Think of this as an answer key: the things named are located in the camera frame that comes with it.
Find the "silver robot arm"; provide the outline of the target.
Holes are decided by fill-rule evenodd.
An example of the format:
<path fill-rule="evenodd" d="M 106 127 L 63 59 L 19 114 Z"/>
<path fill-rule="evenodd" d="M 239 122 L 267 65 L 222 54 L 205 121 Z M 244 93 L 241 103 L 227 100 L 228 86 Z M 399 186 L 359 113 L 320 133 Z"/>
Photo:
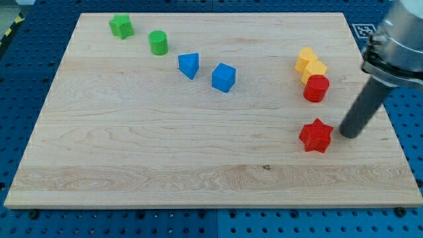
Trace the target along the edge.
<path fill-rule="evenodd" d="M 422 0 L 393 2 L 364 48 L 362 71 L 387 86 L 422 91 Z"/>

